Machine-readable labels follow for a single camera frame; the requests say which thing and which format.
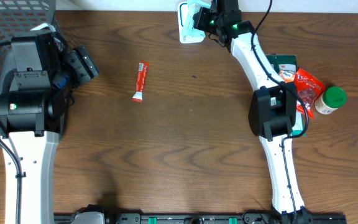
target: plastic bag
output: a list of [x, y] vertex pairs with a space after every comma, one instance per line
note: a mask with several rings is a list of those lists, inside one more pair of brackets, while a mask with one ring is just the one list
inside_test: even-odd
[[[314, 119], [312, 106], [317, 97], [325, 91], [324, 83], [302, 68], [296, 72], [294, 83], [298, 89], [298, 96], [305, 103], [309, 117]], [[305, 113], [299, 101], [296, 102], [296, 108], [299, 112]]]

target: wooden table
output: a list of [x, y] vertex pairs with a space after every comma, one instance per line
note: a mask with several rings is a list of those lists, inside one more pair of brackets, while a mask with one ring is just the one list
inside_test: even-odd
[[[262, 14], [243, 17], [255, 25]], [[57, 18], [71, 45], [86, 46], [100, 76], [70, 108], [55, 160], [55, 212], [89, 203], [145, 213], [270, 208], [265, 153], [247, 119], [252, 90], [226, 49], [211, 40], [179, 43], [174, 12]], [[265, 53], [297, 54], [302, 68], [346, 90], [343, 108], [315, 112], [293, 156], [306, 207], [358, 223], [358, 15], [272, 13], [259, 37]], [[144, 102], [133, 103], [141, 60], [150, 70]], [[0, 223], [4, 175], [0, 150]]]

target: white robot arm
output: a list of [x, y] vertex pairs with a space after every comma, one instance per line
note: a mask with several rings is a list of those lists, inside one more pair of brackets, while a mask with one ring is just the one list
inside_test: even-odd
[[[267, 88], [277, 86], [276, 83], [274, 83], [271, 79], [267, 77], [266, 73], [260, 66], [260, 63], [257, 61], [255, 53], [251, 48], [251, 37], [252, 34], [249, 32], [246, 34], [241, 34], [237, 38], [232, 39], [231, 53], [240, 62], [254, 91], [259, 90], [262, 86], [265, 86]], [[283, 82], [284, 80], [272, 68], [265, 54], [260, 48], [257, 34], [255, 34], [254, 37], [254, 45], [255, 50], [257, 51], [260, 60], [263, 62], [265, 68], [269, 71], [269, 73], [272, 74], [274, 79], [279, 82]], [[285, 152], [282, 152], [282, 148], [280, 147], [282, 139], [286, 136], [286, 134], [276, 136], [273, 138], [273, 141], [268, 141], [268, 139], [266, 138], [259, 137], [259, 140], [265, 149], [268, 168], [270, 171], [270, 178], [272, 180], [273, 206], [280, 213], [293, 212], [293, 204], [290, 191], [288, 189], [288, 181], [283, 161], [283, 153], [285, 153], [287, 157], [288, 173], [290, 176], [290, 183], [295, 198], [296, 209], [300, 210], [301, 207], [305, 206], [305, 203], [303, 202], [302, 197], [299, 193], [298, 184], [296, 182], [295, 168], [293, 165], [291, 150], [292, 140], [288, 139], [285, 141]]]
[[[10, 133], [2, 139], [19, 158], [25, 177], [22, 178], [21, 224], [53, 223], [53, 163], [59, 134], [46, 131], [35, 137], [33, 131]], [[16, 220], [16, 168], [4, 151], [6, 169], [5, 224]]]

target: green led light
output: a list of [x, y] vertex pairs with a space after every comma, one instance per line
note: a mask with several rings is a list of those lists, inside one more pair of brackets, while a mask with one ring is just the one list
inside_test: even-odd
[[14, 103], [11, 103], [9, 105], [9, 107], [10, 107], [11, 110], [16, 110], [16, 108], [17, 108], [16, 104], [14, 104]]

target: red candy wrapper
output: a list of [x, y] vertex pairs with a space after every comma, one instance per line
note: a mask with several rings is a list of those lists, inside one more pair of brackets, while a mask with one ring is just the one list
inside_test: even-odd
[[144, 89], [144, 83], [146, 82], [147, 71], [149, 71], [149, 63], [139, 62], [139, 71], [137, 72], [137, 81], [136, 81], [136, 93], [132, 97], [133, 102], [138, 102], [138, 103], [143, 102], [143, 89]]
[[[311, 108], [317, 97], [325, 91], [326, 87], [324, 83], [302, 68], [299, 68], [296, 72], [294, 83], [298, 89], [298, 96], [305, 103], [309, 117], [314, 119]], [[299, 101], [296, 102], [296, 108], [299, 112], [305, 113]]]

